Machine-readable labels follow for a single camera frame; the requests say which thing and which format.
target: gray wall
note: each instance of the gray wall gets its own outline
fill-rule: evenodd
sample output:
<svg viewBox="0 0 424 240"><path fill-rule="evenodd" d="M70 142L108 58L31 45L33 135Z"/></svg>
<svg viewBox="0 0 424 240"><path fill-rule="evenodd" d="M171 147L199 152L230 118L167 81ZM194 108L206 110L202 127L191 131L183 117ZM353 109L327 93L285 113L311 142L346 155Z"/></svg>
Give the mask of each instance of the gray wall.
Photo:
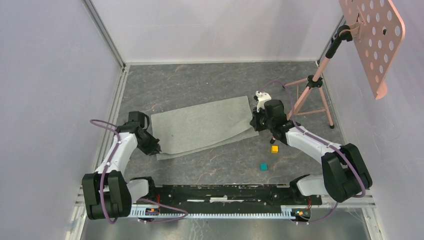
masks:
<svg viewBox="0 0 424 240"><path fill-rule="evenodd" d="M353 43L342 43L324 72L341 129L356 144L374 181L372 194L387 239L422 239L424 213L423 1L393 0L406 36L375 100Z"/></svg>
<svg viewBox="0 0 424 240"><path fill-rule="evenodd" d="M0 239L62 239L120 68L80 0L2 1Z"/></svg>
<svg viewBox="0 0 424 240"><path fill-rule="evenodd" d="M93 0L131 62L316 60L336 0Z"/></svg>

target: gray cloth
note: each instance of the gray cloth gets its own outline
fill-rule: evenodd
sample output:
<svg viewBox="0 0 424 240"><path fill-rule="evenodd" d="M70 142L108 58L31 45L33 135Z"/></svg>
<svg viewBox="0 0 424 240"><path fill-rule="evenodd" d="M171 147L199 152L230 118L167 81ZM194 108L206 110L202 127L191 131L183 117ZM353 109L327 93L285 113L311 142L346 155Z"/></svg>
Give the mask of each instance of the gray cloth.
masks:
<svg viewBox="0 0 424 240"><path fill-rule="evenodd" d="M162 150L157 159L171 159L258 136L249 124L251 119L247 96L153 114L153 136L160 140Z"/></svg>

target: black clamp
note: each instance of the black clamp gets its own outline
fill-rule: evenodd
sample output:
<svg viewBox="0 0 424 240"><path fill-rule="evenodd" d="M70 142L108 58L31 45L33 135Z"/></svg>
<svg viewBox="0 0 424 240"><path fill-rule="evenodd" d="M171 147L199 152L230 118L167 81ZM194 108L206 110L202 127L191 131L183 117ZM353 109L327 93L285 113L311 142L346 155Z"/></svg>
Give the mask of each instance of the black clamp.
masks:
<svg viewBox="0 0 424 240"><path fill-rule="evenodd" d="M314 78L314 75L309 75L307 76L307 87L312 88L321 88L321 86L323 85L323 78L320 77L318 78L318 80L313 81L312 79Z"/></svg>

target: gray marble floor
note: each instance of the gray marble floor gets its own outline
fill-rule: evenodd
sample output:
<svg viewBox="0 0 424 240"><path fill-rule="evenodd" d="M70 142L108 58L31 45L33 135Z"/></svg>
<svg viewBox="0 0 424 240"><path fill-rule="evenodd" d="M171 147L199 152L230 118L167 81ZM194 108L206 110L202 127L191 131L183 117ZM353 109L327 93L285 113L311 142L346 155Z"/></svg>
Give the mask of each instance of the gray marble floor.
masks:
<svg viewBox="0 0 424 240"><path fill-rule="evenodd" d="M256 102L256 90L270 80L290 83L315 73L314 62L251 62L131 66L119 110L118 124L130 111L148 115L213 101L248 96L250 106ZM265 89L284 103L286 113L290 99L279 85ZM296 87L290 88L296 97ZM302 112L321 109L320 94L312 91ZM341 143L339 126L330 129L325 112L298 116L311 132L332 142ZM207 149L169 160L156 160L135 150L125 170L125 179L152 176L161 184L281 184L304 174L319 174L318 162L300 150L281 142L279 153L271 153L269 131L239 142ZM268 171L260 171L260 164Z"/></svg>

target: robotic arm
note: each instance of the robotic arm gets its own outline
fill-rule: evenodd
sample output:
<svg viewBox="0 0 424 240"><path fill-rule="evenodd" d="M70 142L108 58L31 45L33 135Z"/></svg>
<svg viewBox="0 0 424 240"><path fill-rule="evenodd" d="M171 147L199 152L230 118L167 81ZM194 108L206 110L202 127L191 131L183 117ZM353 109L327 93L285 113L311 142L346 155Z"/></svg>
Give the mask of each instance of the robotic arm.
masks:
<svg viewBox="0 0 424 240"><path fill-rule="evenodd" d="M118 142L118 137L114 136L112 146L101 165L94 173L85 174L82 178L82 189L89 219L105 218L100 202L100 187L104 187L104 202L110 218L128 216L131 204L148 194L149 183L146 178L133 179L127 184L123 176L130 156L136 148L146 155L158 154L161 151L161 146L158 144L159 139L154 138L146 130L149 125L150 119L146 114L139 111L130 112L128 122L116 128L120 142ZM105 173L105 183L104 186L100 186L100 178L106 165L109 167Z"/></svg>
<svg viewBox="0 0 424 240"><path fill-rule="evenodd" d="M330 195L339 203L360 193L361 187L351 169L343 167L347 163L334 149L339 150L353 165L367 189L373 184L358 148L348 143L341 145L327 141L309 132L299 123L287 120L281 100L271 99L266 92L256 92L257 107L253 109L250 125L255 131L270 130L273 138L285 145L297 148L322 165L322 175L302 176L291 185L299 196Z"/></svg>

